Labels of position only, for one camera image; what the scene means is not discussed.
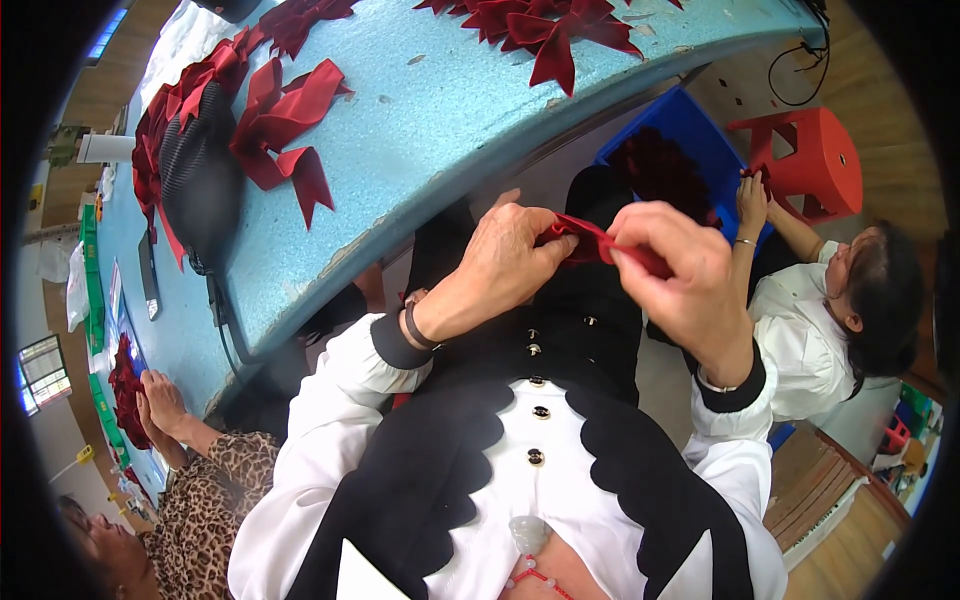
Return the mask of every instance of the black button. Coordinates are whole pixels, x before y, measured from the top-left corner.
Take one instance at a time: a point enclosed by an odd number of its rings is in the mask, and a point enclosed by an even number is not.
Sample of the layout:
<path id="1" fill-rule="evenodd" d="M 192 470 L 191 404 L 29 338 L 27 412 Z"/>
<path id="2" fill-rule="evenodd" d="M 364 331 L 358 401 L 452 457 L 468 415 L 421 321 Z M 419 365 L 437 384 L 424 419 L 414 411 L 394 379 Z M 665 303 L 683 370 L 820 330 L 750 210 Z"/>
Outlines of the black button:
<path id="1" fill-rule="evenodd" d="M 536 448 L 530 448 L 527 450 L 527 462 L 533 465 L 534 467 L 540 467 L 543 465 L 543 453 Z"/>

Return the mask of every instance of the black cuff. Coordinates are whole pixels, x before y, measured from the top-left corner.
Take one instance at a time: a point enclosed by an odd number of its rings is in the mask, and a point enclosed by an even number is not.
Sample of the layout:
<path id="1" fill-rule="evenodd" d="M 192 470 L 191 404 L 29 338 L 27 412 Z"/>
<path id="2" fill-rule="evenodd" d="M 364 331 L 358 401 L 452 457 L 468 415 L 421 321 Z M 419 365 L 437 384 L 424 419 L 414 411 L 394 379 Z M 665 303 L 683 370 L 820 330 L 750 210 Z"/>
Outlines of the black cuff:
<path id="1" fill-rule="evenodd" d="M 735 390 L 729 392 L 714 392 L 700 381 L 697 371 L 700 367 L 697 360 L 684 350 L 684 359 L 686 365 L 693 375 L 697 387 L 700 388 L 700 394 L 704 398 L 704 405 L 714 413 L 736 413 L 747 408 L 760 397 L 763 386 L 767 382 L 767 371 L 763 368 L 763 360 L 760 358 L 760 346 L 754 342 L 754 365 L 747 375 L 747 380 L 741 383 Z"/>
<path id="2" fill-rule="evenodd" d="M 388 312 L 370 325 L 373 348 L 383 362 L 395 369 L 409 371 L 430 362 L 433 352 L 413 347 L 400 329 L 399 310 Z"/>

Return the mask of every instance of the window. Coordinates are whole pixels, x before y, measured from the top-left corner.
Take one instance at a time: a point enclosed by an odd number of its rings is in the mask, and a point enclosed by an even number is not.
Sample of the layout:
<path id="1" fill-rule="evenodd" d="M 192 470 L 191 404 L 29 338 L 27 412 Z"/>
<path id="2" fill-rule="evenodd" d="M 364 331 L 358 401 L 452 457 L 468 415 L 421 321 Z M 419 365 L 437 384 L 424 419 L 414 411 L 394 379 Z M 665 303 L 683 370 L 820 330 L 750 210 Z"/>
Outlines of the window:
<path id="1" fill-rule="evenodd" d="M 97 43 L 93 45 L 90 54 L 86 55 L 87 66 L 95 66 L 97 64 L 97 61 L 100 60 L 100 57 L 104 54 L 104 50 L 107 49 L 110 38 L 113 37 L 113 34 L 117 31 L 117 27 L 120 25 L 120 21 L 122 21 L 125 16 L 127 16 L 127 9 L 120 9 L 113 16 L 104 29 L 104 32 L 97 38 Z"/>
<path id="2" fill-rule="evenodd" d="M 69 396 L 70 377 L 63 365 L 60 336 L 54 334 L 20 350 L 17 353 L 16 375 L 23 408 L 28 416 L 40 410 L 46 402 Z"/>

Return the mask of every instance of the red string necklace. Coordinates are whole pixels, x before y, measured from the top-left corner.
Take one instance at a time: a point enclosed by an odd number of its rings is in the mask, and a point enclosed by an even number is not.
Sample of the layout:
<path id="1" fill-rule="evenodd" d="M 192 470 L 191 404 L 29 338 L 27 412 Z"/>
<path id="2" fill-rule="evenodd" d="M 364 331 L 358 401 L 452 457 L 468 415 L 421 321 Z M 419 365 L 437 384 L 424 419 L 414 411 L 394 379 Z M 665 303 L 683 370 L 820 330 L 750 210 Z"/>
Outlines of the red string necklace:
<path id="1" fill-rule="evenodd" d="M 516 586 L 516 582 L 520 581 L 524 577 L 533 575 L 537 579 L 544 582 L 548 588 L 552 588 L 554 591 L 559 593 L 562 597 L 566 598 L 566 600 L 573 600 L 573 597 L 570 594 L 566 593 L 563 588 L 557 585 L 557 580 L 555 580 L 552 577 L 547 577 L 543 573 L 540 573 L 539 571 L 537 571 L 537 561 L 534 560 L 534 555 L 528 554 L 526 559 L 527 559 L 527 570 L 523 571 L 516 577 L 511 577 L 510 579 L 508 579 L 507 585 L 505 586 L 507 589 L 513 589 L 514 586 Z"/>

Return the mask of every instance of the black vest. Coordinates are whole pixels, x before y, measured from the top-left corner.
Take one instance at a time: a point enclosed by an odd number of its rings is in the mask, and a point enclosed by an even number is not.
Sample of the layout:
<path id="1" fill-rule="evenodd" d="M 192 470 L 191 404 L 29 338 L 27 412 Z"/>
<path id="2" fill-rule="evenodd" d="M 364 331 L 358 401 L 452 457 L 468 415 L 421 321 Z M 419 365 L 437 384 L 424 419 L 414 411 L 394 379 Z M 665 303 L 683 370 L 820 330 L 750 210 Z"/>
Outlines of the black vest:
<path id="1" fill-rule="evenodd" d="M 491 479 L 482 450 L 503 435 L 496 413 L 514 398 L 508 385 L 516 372 L 529 369 L 522 352 L 508 358 L 512 367 L 496 377 L 476 365 L 470 372 L 487 376 L 431 375 L 410 401 L 385 417 L 357 470 L 334 493 L 288 600 L 336 598 L 343 539 L 411 600 L 426 600 L 423 577 L 452 558 L 448 532 L 476 516 L 468 495 Z M 580 441 L 596 457 L 593 483 L 617 494 L 624 514 L 644 528 L 636 550 L 636 567 L 648 578 L 643 597 L 657 598 L 710 530 L 713 597 L 753 598 L 743 529 L 663 430 L 637 408 L 592 386 L 554 381 L 587 420 Z"/>

